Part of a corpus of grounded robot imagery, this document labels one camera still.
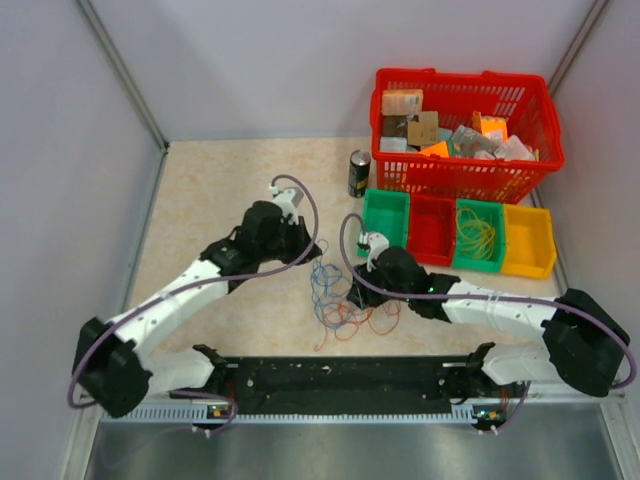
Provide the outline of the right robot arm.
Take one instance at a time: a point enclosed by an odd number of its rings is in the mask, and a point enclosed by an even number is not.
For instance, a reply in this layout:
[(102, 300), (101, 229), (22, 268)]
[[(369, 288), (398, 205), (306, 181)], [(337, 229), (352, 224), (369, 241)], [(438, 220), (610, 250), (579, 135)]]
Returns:
[(350, 269), (351, 296), (362, 307), (401, 300), (423, 318), (481, 325), (523, 338), (488, 342), (467, 360), (467, 384), (487, 396), (515, 382), (564, 383), (591, 397), (621, 388), (616, 377), (630, 354), (629, 335), (588, 293), (517, 296), (429, 273), (400, 247), (389, 247)]

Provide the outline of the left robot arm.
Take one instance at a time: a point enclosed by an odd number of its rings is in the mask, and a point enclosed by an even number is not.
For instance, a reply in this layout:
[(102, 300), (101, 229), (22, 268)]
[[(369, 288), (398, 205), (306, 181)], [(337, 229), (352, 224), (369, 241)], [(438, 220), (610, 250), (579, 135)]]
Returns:
[(231, 234), (207, 246), (176, 279), (129, 311), (109, 320), (94, 317), (80, 329), (72, 367), (72, 386), (81, 386), (93, 403), (120, 418), (146, 397), (174, 390), (216, 396), (227, 374), (216, 351), (195, 346), (153, 358), (153, 350), (178, 326), (242, 283), (265, 277), (261, 266), (280, 262), (280, 270), (305, 264), (320, 249), (297, 208), (297, 188), (260, 200), (245, 212)]

